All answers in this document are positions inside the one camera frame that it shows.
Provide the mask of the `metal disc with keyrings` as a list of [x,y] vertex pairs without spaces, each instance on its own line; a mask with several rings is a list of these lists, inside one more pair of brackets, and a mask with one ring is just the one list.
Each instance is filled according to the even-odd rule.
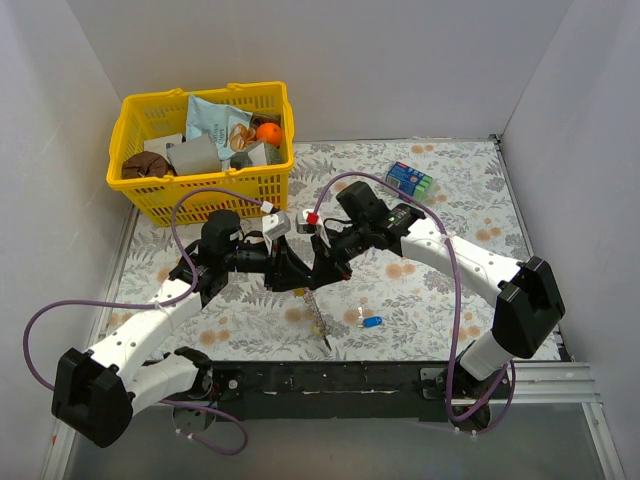
[[328,351],[332,350],[328,339],[327,333],[327,325],[324,321],[320,309],[317,305],[313,292],[307,288],[303,290],[302,298],[305,301],[305,304],[311,314],[312,325],[315,330],[316,335],[322,340],[324,346]]

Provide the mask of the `silver key with blue tag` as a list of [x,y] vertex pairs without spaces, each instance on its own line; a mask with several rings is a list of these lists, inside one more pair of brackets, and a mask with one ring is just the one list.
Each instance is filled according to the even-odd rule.
[[356,319],[356,326],[358,328],[364,328],[364,317],[363,317],[363,309],[361,307],[358,308],[358,316]]

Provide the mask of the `blue key tag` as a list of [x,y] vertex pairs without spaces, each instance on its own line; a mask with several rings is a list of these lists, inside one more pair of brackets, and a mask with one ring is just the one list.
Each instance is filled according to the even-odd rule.
[[382,318],[379,316],[367,317],[362,320],[363,328],[372,328],[381,325],[383,322]]

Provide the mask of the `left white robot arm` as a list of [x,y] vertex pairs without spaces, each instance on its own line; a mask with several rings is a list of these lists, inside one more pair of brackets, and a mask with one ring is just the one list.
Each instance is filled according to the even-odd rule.
[[207,355],[184,347],[153,364],[147,362],[181,324],[203,310],[232,273],[263,275],[273,291],[311,285],[311,270],[291,251],[292,228],[313,233],[317,216],[308,210],[291,220],[283,211],[262,219],[257,241],[247,240],[240,217],[230,210],[211,213],[198,240],[170,271],[155,296],[111,335],[59,360],[53,387],[56,418],[99,447],[112,445],[140,411],[174,394],[205,398],[213,386]]

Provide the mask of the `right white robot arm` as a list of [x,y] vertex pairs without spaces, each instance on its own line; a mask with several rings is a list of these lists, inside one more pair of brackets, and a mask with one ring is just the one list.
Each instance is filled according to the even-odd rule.
[[450,275],[493,307],[491,329],[459,354],[449,371],[460,395],[479,395],[509,361],[531,358],[564,316],[564,302],[545,260],[533,256],[518,261],[448,236],[424,210],[406,203],[388,208],[362,181],[342,190],[337,199],[349,218],[340,231],[326,228],[311,209],[296,219],[297,230],[312,236],[316,285],[348,278],[349,261],[376,248]]

